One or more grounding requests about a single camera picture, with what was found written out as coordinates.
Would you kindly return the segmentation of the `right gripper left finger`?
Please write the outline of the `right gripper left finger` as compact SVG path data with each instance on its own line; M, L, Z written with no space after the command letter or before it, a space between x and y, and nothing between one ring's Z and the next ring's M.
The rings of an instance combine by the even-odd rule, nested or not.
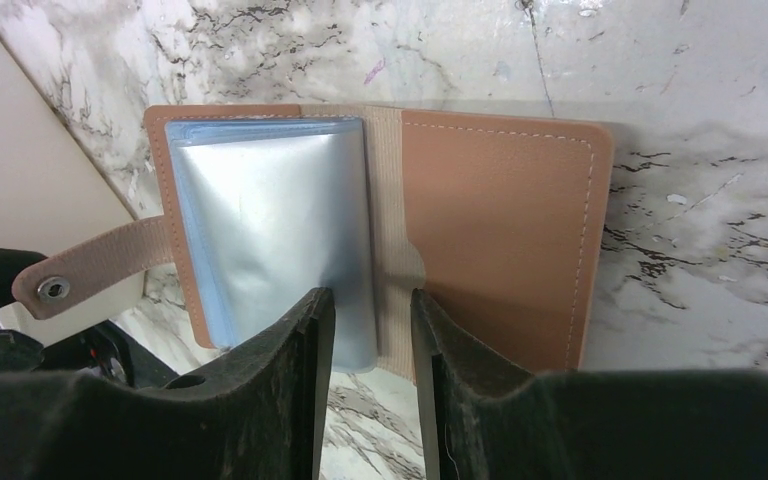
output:
M0 373L0 479L315 479L335 306L315 288L160 388Z

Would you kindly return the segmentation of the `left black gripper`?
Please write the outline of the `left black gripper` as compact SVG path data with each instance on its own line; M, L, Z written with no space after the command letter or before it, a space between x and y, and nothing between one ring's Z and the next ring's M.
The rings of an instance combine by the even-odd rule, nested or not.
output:
M177 373L107 318L82 310L37 321L15 300L12 282L46 259L0 248L0 372L68 370L135 388L159 387Z

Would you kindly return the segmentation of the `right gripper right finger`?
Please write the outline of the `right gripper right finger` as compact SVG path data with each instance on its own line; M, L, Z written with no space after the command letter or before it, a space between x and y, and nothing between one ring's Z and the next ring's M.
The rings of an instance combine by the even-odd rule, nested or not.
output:
M535 375L425 291L411 329L431 479L768 479L768 373Z

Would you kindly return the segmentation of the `brown leather card holder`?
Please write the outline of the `brown leather card holder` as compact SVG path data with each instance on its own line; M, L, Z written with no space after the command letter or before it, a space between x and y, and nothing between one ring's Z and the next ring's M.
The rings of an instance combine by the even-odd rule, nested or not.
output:
M536 373L580 366L614 141L596 123L371 105L155 105L163 212L23 269L55 317L173 264L198 344L231 348L332 289L333 364L415 371L410 296Z

